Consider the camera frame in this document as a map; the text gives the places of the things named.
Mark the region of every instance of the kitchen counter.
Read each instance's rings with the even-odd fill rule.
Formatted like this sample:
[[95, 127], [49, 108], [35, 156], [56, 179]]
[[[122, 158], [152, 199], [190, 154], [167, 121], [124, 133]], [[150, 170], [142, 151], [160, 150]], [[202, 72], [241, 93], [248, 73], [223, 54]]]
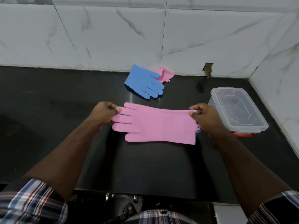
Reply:
[[[266, 166], [299, 190], [299, 159], [245, 79], [174, 76], [164, 94], [145, 100], [123, 84], [128, 73], [0, 67], [0, 183], [9, 184], [53, 150], [99, 101], [162, 109], [208, 103], [211, 89], [247, 91], [269, 128], [240, 141]], [[98, 132], [76, 188], [237, 203], [219, 152], [204, 133], [196, 145], [128, 143], [111, 126]]]

